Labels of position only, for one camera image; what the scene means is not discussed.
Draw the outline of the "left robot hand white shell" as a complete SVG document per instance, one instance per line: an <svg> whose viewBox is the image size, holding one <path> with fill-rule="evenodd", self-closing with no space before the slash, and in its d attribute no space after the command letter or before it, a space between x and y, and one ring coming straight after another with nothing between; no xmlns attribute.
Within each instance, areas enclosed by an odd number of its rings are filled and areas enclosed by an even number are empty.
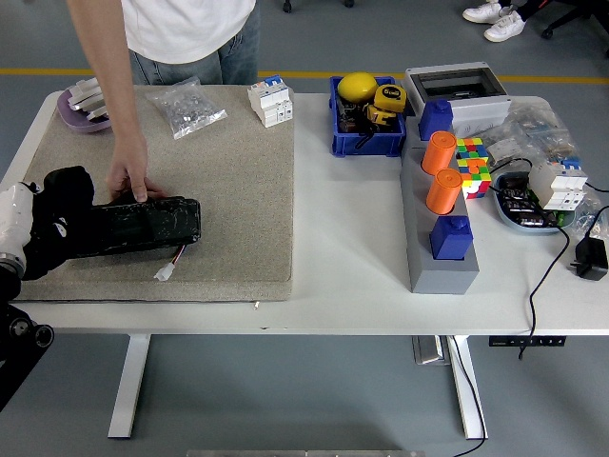
<svg viewBox="0 0 609 457"><path fill-rule="evenodd" d="M24 183L1 192L1 252L25 262L24 246L30 241L34 193Z"/></svg>

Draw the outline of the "person's right hand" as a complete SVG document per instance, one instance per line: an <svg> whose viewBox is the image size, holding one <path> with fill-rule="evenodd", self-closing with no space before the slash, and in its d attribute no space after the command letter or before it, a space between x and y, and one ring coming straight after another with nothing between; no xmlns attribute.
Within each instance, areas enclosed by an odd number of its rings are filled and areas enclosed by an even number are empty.
<svg viewBox="0 0 609 457"><path fill-rule="evenodd" d="M115 199L128 191L139 203L149 197L167 197L167 193L147 177L147 165L147 142L142 135L117 136L106 178L110 197Z"/></svg>

